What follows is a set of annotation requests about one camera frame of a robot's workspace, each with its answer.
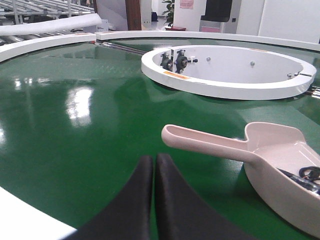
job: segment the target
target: plastic scoop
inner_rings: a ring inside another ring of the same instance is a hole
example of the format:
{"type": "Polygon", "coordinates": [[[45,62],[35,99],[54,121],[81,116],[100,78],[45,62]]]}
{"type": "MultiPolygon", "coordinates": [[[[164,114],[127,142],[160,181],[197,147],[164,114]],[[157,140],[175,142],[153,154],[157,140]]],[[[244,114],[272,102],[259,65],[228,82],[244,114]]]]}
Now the plastic scoop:
{"type": "Polygon", "coordinates": [[[320,156],[294,127],[268,122],[245,126],[245,140],[227,138],[176,125],[162,129],[168,146],[244,162],[245,173],[260,197],[297,228],[320,238],[320,195],[283,172],[320,166],[320,156]]]}
{"type": "Polygon", "coordinates": [[[169,147],[249,164],[263,159],[296,175],[300,168],[320,166],[320,156],[297,128],[251,122],[245,126],[244,135],[245,140],[239,140],[171,124],[164,126],[161,133],[169,147]]]}

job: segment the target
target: metal rod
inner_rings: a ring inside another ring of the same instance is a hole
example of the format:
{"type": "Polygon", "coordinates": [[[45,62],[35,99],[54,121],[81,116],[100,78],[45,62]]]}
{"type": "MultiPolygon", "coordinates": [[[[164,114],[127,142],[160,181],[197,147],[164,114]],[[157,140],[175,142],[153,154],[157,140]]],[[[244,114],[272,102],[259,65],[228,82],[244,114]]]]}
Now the metal rod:
{"type": "Polygon", "coordinates": [[[107,47],[107,48],[110,48],[110,49],[117,49],[117,50],[122,50],[122,51],[126,51],[128,53],[132,53],[132,54],[138,54],[138,55],[144,55],[145,53],[147,53],[147,51],[143,51],[143,50],[140,50],[140,49],[136,49],[136,48],[133,48],[133,47],[128,47],[128,46],[122,46],[122,45],[118,45],[118,44],[114,44],[114,43],[111,43],[111,42],[103,42],[103,43],[97,43],[98,45],[100,46],[103,46],[103,47],[107,47]]]}
{"type": "Polygon", "coordinates": [[[71,0],[68,0],[68,12],[69,12],[69,18],[71,17],[71,0]]]}
{"type": "Polygon", "coordinates": [[[13,6],[13,11],[14,11],[15,24],[19,24],[16,0],[12,0],[12,6],[13,6]]]}

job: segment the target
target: white wall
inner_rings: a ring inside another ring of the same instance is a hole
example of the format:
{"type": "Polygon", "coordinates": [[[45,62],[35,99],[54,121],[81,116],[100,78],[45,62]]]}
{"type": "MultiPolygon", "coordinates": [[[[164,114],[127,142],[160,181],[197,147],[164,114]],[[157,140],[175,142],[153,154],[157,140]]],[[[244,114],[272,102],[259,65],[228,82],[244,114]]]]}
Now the white wall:
{"type": "Polygon", "coordinates": [[[320,0],[265,0],[258,35],[319,43],[320,0]]]}
{"type": "Polygon", "coordinates": [[[242,0],[236,33],[319,43],[320,0],[242,0]]]}
{"type": "Polygon", "coordinates": [[[194,0],[193,9],[180,8],[180,0],[175,0],[173,25],[187,31],[199,31],[200,18],[206,13],[207,0],[194,0]]]}
{"type": "Polygon", "coordinates": [[[258,35],[264,4],[265,0],[242,0],[237,34],[258,35]]]}
{"type": "Polygon", "coordinates": [[[151,0],[152,11],[156,12],[158,16],[162,16],[162,13],[167,10],[167,3],[163,3],[163,0],[151,0]]]}

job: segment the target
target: white edge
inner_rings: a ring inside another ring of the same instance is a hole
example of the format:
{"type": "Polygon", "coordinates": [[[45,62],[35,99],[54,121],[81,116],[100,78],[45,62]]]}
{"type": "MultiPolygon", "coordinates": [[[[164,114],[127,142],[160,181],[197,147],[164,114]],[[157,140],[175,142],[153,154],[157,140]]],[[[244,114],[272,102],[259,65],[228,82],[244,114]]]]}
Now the white edge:
{"type": "MultiPolygon", "coordinates": [[[[167,87],[185,91],[188,93],[199,94],[203,96],[237,99],[237,100],[275,100],[293,97],[304,93],[312,84],[317,72],[316,68],[306,61],[284,54],[270,52],[266,53],[291,59],[298,62],[303,67],[303,73],[310,76],[298,75],[292,79],[273,82],[273,83],[234,83],[223,81],[212,81],[195,77],[183,79],[183,75],[174,73],[176,76],[167,74],[165,69],[154,63],[154,56],[176,49],[185,49],[196,47],[196,45],[177,46],[171,48],[159,48],[144,54],[141,58],[141,71],[153,81],[167,87]]],[[[251,48],[235,46],[215,46],[215,45],[198,45],[198,47],[210,48],[235,48],[246,49],[248,51],[257,51],[251,48]]]]}
{"type": "Polygon", "coordinates": [[[114,40],[129,38],[196,38],[196,39],[216,39],[216,40],[233,40],[252,43],[272,44],[287,46],[293,48],[307,49],[320,52],[320,44],[313,42],[242,35],[218,32],[197,32],[197,31],[117,31],[117,32],[96,32],[98,40],[114,40]]]}
{"type": "Polygon", "coordinates": [[[43,213],[0,187],[0,239],[58,240],[75,228],[43,213]]]}
{"type": "Polygon", "coordinates": [[[101,23],[102,20],[99,15],[92,13],[43,22],[0,26],[0,36],[52,33],[61,30],[96,26],[101,23]]]}
{"type": "Polygon", "coordinates": [[[76,33],[68,35],[49,36],[15,42],[0,46],[0,62],[36,50],[56,47],[65,44],[83,43],[91,41],[96,41],[96,35],[93,33],[76,33]]]}

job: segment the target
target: white circular housing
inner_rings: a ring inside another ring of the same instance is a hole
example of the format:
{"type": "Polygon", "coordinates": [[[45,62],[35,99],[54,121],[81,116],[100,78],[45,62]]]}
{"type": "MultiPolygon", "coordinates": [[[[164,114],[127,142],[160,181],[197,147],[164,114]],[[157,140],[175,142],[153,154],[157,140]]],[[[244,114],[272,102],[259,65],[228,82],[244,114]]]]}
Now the white circular housing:
{"type": "Polygon", "coordinates": [[[310,63],[284,54],[216,45],[153,50],[142,56],[141,70],[155,82],[170,88],[238,100],[283,99],[302,94],[317,72],[310,63]],[[180,50],[189,61],[183,75],[177,72],[180,50]],[[172,59],[172,71],[162,67],[163,55],[172,59]]]}

